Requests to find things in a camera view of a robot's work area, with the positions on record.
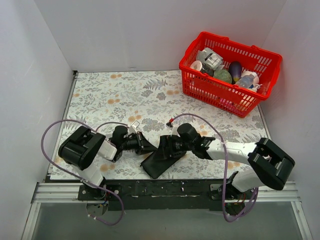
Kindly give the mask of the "black zippered tool case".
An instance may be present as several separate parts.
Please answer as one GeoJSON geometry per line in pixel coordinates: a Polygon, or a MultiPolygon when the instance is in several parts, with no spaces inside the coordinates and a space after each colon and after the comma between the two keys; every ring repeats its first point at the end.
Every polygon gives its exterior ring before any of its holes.
{"type": "Polygon", "coordinates": [[[172,147],[171,157],[164,160],[157,160],[155,157],[155,152],[153,152],[140,164],[143,170],[152,179],[157,179],[187,153],[185,150],[176,150],[172,147]]]}

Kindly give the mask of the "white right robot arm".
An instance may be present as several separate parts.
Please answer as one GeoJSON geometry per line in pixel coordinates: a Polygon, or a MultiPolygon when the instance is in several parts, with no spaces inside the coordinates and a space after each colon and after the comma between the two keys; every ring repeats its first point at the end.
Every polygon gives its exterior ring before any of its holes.
{"type": "Polygon", "coordinates": [[[224,159],[251,167],[234,172],[216,190],[218,195],[232,199],[262,186],[281,191],[295,166],[293,158],[269,138],[252,143],[225,142],[201,136],[189,123],[177,127],[174,135],[162,136],[153,159],[164,172],[188,151],[200,159],[224,159]]]}

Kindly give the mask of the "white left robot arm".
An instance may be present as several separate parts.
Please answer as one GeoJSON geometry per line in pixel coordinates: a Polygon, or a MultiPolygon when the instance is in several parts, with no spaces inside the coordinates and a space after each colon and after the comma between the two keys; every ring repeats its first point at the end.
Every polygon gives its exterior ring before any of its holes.
{"type": "Polygon", "coordinates": [[[99,132],[92,132],[88,127],[80,126],[59,147],[58,156],[71,165],[78,175],[92,183],[89,194],[95,200],[106,196],[104,177],[94,164],[96,156],[116,162],[123,151],[134,151],[137,155],[152,153],[157,150],[138,129],[139,123],[130,126],[118,125],[112,137],[107,138],[99,132]]]}

